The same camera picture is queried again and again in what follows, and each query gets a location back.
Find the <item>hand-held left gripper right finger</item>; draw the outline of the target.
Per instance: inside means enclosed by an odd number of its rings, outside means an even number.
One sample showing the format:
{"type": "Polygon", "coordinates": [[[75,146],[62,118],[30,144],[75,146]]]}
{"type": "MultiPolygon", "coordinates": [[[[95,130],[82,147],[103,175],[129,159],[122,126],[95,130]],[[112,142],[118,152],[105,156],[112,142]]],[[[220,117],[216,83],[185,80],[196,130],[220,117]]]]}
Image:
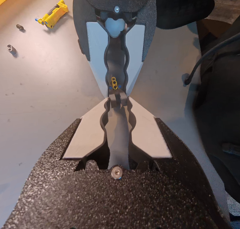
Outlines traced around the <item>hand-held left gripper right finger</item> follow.
{"type": "Polygon", "coordinates": [[[133,98],[128,97],[127,109],[131,125],[129,155],[132,159],[172,158],[156,117],[133,98]]]}

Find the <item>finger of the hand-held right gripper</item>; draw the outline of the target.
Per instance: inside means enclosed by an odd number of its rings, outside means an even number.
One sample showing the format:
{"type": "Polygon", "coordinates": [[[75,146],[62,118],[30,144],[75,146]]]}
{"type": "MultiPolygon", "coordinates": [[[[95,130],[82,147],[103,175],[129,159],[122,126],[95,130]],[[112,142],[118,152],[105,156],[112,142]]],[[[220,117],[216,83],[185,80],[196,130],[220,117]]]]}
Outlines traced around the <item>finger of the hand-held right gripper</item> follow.
{"type": "Polygon", "coordinates": [[[106,83],[107,66],[105,52],[109,45],[109,33],[100,22],[87,22],[89,65],[104,98],[108,97],[106,83]]]}
{"type": "Polygon", "coordinates": [[[126,95],[130,96],[139,72],[142,68],[142,56],[145,37],[145,25],[133,25],[125,34],[125,46],[127,49],[127,68],[128,76],[126,85],[126,95]]]}

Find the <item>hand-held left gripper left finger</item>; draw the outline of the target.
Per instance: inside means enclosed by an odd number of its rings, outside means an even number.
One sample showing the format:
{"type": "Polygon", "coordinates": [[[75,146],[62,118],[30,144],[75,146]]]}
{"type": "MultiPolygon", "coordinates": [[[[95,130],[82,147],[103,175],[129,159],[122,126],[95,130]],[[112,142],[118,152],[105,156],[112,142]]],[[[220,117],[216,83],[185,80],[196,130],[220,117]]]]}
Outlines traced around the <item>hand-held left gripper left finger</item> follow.
{"type": "Polygon", "coordinates": [[[62,159],[80,160],[104,145],[107,139],[110,98],[107,97],[80,118],[80,123],[70,140],[62,159]]]}

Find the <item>grey yellow toy brick assembly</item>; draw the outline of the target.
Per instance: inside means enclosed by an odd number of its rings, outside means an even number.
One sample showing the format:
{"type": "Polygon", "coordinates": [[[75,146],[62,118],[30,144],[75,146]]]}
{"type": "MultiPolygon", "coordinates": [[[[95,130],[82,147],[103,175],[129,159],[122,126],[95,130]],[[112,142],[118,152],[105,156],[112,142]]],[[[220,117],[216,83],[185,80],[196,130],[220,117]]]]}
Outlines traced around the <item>grey yellow toy brick assembly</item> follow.
{"type": "Polygon", "coordinates": [[[128,97],[122,90],[122,86],[117,83],[115,77],[111,77],[109,86],[109,98],[112,108],[127,105],[128,97]]]}

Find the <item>yellow toy brick cylinder assembly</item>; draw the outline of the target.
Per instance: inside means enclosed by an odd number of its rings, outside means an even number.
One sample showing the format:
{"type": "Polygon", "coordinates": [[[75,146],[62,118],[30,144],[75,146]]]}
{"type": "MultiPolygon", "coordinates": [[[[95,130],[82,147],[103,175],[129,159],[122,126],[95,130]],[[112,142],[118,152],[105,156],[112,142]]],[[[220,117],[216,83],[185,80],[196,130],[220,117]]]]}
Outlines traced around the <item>yellow toy brick cylinder assembly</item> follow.
{"type": "Polygon", "coordinates": [[[48,13],[46,13],[42,18],[37,19],[37,21],[41,25],[45,25],[46,27],[52,29],[55,24],[59,21],[59,19],[69,12],[68,6],[65,4],[63,0],[60,0],[48,13]]]}

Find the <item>grey desk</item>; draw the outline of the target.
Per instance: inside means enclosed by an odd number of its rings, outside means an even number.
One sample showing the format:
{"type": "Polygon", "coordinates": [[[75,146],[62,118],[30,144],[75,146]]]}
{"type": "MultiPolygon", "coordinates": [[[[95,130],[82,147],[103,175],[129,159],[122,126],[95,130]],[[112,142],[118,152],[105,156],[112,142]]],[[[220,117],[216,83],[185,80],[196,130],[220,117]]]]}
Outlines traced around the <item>grey desk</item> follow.
{"type": "MultiPolygon", "coordinates": [[[[1,227],[43,152],[75,119],[104,99],[79,48],[73,0],[63,0],[69,12],[52,29],[35,21],[59,1],[7,0],[0,6],[1,227]],[[8,51],[8,44],[16,55],[8,51]]],[[[173,30],[156,28],[130,96],[163,120],[194,153],[228,215],[224,184],[204,151],[193,115],[199,70],[187,87],[181,78],[200,54],[195,22],[173,30]]]]}

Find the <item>small grey toy brick connector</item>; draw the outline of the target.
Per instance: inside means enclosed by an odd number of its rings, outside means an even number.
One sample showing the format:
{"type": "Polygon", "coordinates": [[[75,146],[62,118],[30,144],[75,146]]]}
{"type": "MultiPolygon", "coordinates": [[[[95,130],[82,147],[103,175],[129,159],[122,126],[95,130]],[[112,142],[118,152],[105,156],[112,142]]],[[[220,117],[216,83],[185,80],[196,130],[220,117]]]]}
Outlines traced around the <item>small grey toy brick connector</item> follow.
{"type": "Polygon", "coordinates": [[[7,49],[13,56],[16,55],[17,51],[11,44],[7,45],[7,49]]]}

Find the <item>grey woven chair seat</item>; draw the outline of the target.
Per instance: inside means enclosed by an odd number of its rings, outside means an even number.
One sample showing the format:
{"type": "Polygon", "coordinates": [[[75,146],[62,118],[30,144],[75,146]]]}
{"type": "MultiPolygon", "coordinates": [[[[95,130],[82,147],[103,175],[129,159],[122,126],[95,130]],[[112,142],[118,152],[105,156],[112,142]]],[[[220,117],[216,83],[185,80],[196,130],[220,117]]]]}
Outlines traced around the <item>grey woven chair seat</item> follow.
{"type": "Polygon", "coordinates": [[[231,222],[240,222],[240,204],[226,192],[226,200],[231,222]]]}

